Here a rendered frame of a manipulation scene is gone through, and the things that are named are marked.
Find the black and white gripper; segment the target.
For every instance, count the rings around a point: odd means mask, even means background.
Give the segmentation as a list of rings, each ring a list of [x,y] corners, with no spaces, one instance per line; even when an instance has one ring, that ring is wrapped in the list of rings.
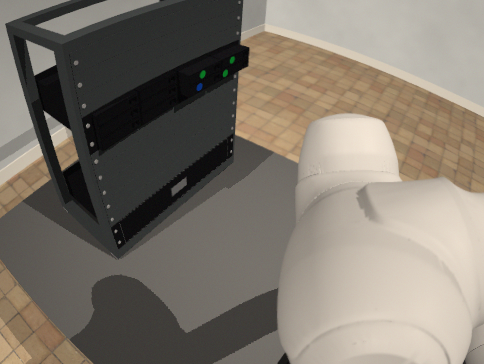
[[[277,364],[290,364],[286,353],[284,353],[284,355],[281,357]]]

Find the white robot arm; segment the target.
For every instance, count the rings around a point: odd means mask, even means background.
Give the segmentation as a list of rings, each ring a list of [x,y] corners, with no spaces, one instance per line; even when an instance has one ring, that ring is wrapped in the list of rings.
[[[385,123],[343,113],[307,127],[295,213],[277,297],[290,364],[484,364],[484,192],[402,181]]]

